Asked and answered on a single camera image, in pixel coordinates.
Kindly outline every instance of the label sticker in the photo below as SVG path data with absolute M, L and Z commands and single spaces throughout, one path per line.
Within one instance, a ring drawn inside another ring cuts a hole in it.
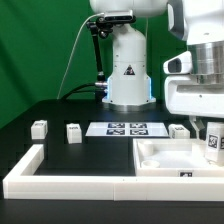
M 192 171 L 181 171 L 179 172 L 180 177 L 193 177 Z
M 224 138 L 221 138 L 221 149 L 224 149 Z
M 214 135 L 209 135 L 209 137 L 208 137 L 208 146 L 217 149 L 218 137 L 214 136 Z
M 125 71 L 124 75 L 135 75 L 133 68 L 131 65 L 128 66 L 127 70 Z

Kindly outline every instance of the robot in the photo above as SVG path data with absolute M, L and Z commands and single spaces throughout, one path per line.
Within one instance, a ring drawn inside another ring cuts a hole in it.
M 187 52 L 164 63 L 173 114 L 224 117 L 224 0 L 169 0 L 169 30 Z
M 113 35 L 113 73 L 106 83 L 104 106 L 118 111 L 149 108 L 156 99 L 152 97 L 151 79 L 146 74 L 146 38 L 130 23 L 135 17 L 162 14 L 167 0 L 90 0 L 90 5 L 95 13 L 103 13 L 97 22 L 101 37 L 105 35 L 105 26 L 106 33 Z

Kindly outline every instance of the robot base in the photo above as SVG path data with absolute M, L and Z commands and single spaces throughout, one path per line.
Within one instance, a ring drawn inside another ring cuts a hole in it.
M 147 103 L 141 104 L 141 105 L 117 105 L 117 104 L 110 103 L 108 101 L 103 101 L 103 107 L 105 109 L 121 111 L 121 112 L 145 111 L 145 110 L 150 110 L 152 108 L 155 108 L 155 106 L 156 106 L 155 98 L 152 98 Z

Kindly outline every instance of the printed marker sheet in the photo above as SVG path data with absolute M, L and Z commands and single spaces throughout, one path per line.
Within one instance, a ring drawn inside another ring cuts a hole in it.
M 167 137 L 168 133 L 163 123 L 92 122 L 86 136 Z

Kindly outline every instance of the white tray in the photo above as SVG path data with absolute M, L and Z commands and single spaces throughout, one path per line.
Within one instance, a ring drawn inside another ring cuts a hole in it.
M 134 139 L 136 176 L 224 177 L 224 168 L 204 157 L 197 139 Z

